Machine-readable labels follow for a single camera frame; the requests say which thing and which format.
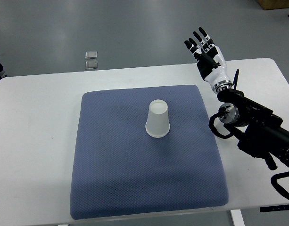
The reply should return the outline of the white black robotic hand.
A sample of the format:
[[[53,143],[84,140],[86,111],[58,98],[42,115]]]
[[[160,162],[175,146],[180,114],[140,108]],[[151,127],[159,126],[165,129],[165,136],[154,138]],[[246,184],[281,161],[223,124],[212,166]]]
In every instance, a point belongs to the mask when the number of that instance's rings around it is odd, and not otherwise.
[[[227,75],[227,64],[220,48],[202,28],[194,31],[196,40],[189,38],[184,42],[186,48],[197,61],[197,68],[202,79],[209,83],[214,93],[232,87],[232,81]]]

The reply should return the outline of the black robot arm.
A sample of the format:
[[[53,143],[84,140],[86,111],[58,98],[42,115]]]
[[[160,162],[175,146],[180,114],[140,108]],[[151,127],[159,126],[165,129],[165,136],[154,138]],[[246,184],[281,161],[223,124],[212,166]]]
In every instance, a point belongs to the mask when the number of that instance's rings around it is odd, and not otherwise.
[[[289,167],[289,131],[281,127],[282,118],[235,89],[222,90],[217,98],[238,110],[237,119],[224,124],[224,127],[239,140],[237,146],[240,150],[264,159],[271,170],[277,169],[273,156]]]

